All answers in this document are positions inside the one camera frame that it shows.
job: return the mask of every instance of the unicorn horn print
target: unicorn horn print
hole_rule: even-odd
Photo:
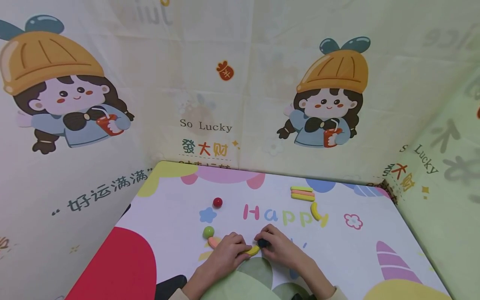
[[[377,242],[377,257],[385,280],[404,279],[422,284],[407,263],[382,241]]]

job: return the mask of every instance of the yellow shape print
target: yellow shape print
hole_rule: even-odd
[[[220,243],[220,241],[222,240],[221,238],[219,237],[213,237],[218,243]],[[207,247],[210,247],[210,245],[207,243],[205,243],[204,245],[204,248],[207,248]],[[207,259],[210,254],[212,254],[213,250],[212,251],[207,251],[207,252],[204,252],[202,254],[200,254],[200,256],[198,257],[198,261],[201,262],[201,261],[204,261],[205,259]]]
[[[150,197],[153,195],[158,187],[158,181],[161,177],[183,177],[191,175],[196,171],[198,171],[198,166],[196,165],[161,161],[155,166],[148,179],[138,191],[137,196]]]
[[[391,279],[382,281],[365,295],[363,300],[452,300],[449,296],[423,284]]]

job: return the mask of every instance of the sleeve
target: sleeve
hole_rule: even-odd
[[[335,286],[335,294],[332,297],[328,298],[327,300],[348,300],[342,290]]]
[[[342,132],[335,138],[335,143],[337,145],[343,145],[350,139],[350,128],[348,127],[347,121],[343,118],[340,118],[339,127],[342,129]]]
[[[189,300],[187,296],[182,292],[180,288],[178,288],[175,293],[173,293],[172,297],[170,297],[168,300]]]
[[[120,130],[127,130],[130,128],[130,119],[128,119],[127,115],[125,115],[122,111],[114,108],[113,106],[103,106],[106,108],[107,113],[117,116],[117,119],[115,120],[115,125],[117,125]]]
[[[50,114],[38,114],[32,117],[32,127],[50,134],[62,134],[65,132],[65,124],[62,117],[54,118]]]
[[[293,128],[296,130],[301,130],[308,120],[307,115],[298,109],[294,110],[288,117],[290,118],[290,122],[292,122]]]

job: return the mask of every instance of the green clay ball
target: green clay ball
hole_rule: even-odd
[[[204,229],[204,238],[205,239],[211,238],[214,233],[215,233],[215,230],[213,229],[213,227],[207,226]]]

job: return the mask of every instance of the finger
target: finger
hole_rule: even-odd
[[[268,259],[273,259],[273,256],[275,255],[270,249],[268,248],[262,248],[262,256],[268,258]]]
[[[235,268],[238,268],[238,266],[241,263],[243,263],[244,261],[249,260],[249,259],[250,259],[250,255],[248,255],[247,253],[242,253],[235,258],[233,264],[235,265]]]
[[[224,240],[230,240],[231,238],[235,237],[237,235],[237,233],[234,231],[234,232],[231,232],[229,235],[226,235],[223,237]]]
[[[259,239],[264,239],[273,244],[273,240],[275,239],[275,236],[271,234],[270,232],[262,231],[259,234],[257,234],[254,238],[254,240],[259,240]]]
[[[234,244],[240,244],[240,243],[246,244],[241,234],[234,236],[231,240]]]
[[[245,244],[236,244],[234,247],[236,253],[245,252],[250,250],[251,248],[252,248],[251,245],[245,245]]]
[[[278,230],[278,228],[272,224],[268,224],[267,226],[263,227],[262,231],[270,232],[272,234],[277,234],[280,232],[280,230]]]

